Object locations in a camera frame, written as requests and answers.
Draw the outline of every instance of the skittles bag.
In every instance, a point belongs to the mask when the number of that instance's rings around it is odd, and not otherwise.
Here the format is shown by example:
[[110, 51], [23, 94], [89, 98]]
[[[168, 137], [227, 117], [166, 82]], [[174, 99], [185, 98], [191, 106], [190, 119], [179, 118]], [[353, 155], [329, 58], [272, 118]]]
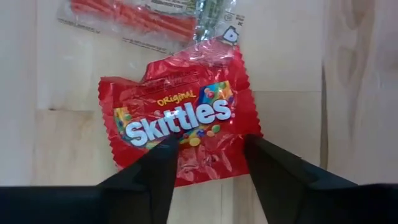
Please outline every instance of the skittles bag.
[[248, 174], [244, 135], [261, 136], [238, 47], [212, 39], [150, 63], [141, 83], [99, 83], [108, 139], [123, 169], [179, 136], [176, 187]]

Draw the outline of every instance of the wooden table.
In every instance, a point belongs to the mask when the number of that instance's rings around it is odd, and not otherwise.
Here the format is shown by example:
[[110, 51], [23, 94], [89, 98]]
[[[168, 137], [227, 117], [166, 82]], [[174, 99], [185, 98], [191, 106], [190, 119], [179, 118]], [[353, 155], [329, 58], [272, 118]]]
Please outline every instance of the wooden table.
[[[111, 176], [116, 169], [96, 98], [99, 77], [139, 80], [145, 64], [163, 56], [59, 24], [58, 1], [2, 4], [0, 185], [87, 185]], [[398, 101], [397, 85], [392, 84], [398, 77], [393, 57], [397, 54], [391, 46], [396, 45], [398, 29], [385, 37], [375, 31], [387, 32], [386, 20], [397, 28], [391, 22], [394, 9], [394, 0], [239, 2], [239, 12], [246, 15], [241, 46], [268, 140], [316, 165], [323, 157], [323, 165], [328, 163], [330, 170], [355, 181], [397, 180], [396, 174], [376, 177], [397, 167], [393, 140]], [[377, 60], [383, 56], [386, 63]], [[324, 123], [329, 144], [325, 141], [321, 154], [322, 58], [330, 122]], [[374, 62], [386, 69], [370, 68]], [[355, 73], [342, 73], [353, 66]], [[367, 79], [361, 78], [365, 73], [380, 75], [383, 87], [367, 86]], [[380, 91], [369, 96], [367, 88]], [[347, 98], [356, 102], [354, 109]], [[352, 134], [357, 136], [353, 148], [346, 142], [348, 132], [351, 139]], [[367, 141], [365, 134], [372, 138]], [[370, 140], [375, 145], [364, 143]], [[386, 141], [389, 150], [378, 157], [371, 149]], [[377, 169], [370, 179], [369, 173], [361, 172], [368, 164]], [[265, 221], [248, 176], [177, 188], [169, 218], [169, 223], [192, 224]]]

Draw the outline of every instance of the transparent plastic wrapper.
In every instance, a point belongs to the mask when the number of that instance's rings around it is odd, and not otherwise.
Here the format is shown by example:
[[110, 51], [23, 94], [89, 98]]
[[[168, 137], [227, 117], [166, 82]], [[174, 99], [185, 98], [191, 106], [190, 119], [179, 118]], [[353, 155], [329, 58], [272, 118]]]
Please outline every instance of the transparent plastic wrapper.
[[236, 44], [244, 16], [235, 7], [236, 0], [64, 0], [58, 20], [172, 54], [217, 36]]
[[123, 169], [171, 134], [179, 138], [176, 186], [248, 173], [244, 135], [262, 136], [239, 47], [204, 40], [148, 64], [138, 83], [99, 82], [114, 161]]

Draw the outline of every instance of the light wood surface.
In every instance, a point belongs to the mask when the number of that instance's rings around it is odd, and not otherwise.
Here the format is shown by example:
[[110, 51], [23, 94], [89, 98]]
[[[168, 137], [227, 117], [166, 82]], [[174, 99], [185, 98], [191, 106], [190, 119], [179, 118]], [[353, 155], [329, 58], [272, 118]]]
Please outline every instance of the light wood surface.
[[360, 184], [398, 182], [398, 1], [328, 7], [329, 170]]
[[[6, 2], [14, 11], [25, 6]], [[7, 124], [0, 135], [0, 185], [97, 184], [116, 172], [96, 98], [99, 77], [139, 80], [147, 62], [164, 56], [59, 24], [58, 1], [29, 2], [22, 16], [0, 14], [7, 27], [0, 35], [0, 69], [8, 74], [0, 77], [0, 103], [8, 105], [0, 112]], [[264, 134], [316, 165], [323, 8], [317, 0], [239, 3], [246, 15], [242, 51]], [[8, 55], [14, 57], [3, 60]], [[245, 175], [177, 188], [169, 223], [266, 219]]]

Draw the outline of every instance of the crinkled plastic wrapper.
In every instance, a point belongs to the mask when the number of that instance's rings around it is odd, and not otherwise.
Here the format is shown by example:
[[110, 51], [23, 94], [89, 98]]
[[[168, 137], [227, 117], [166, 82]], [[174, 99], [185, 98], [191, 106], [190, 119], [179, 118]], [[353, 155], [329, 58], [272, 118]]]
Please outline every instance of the crinkled plastic wrapper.
[[62, 23], [172, 54], [225, 35], [235, 44], [244, 16], [236, 0], [64, 0]]
[[176, 134], [176, 186], [247, 174], [243, 137], [262, 136], [249, 86], [239, 48], [216, 39], [148, 64], [140, 83], [102, 78], [114, 161], [123, 169]]

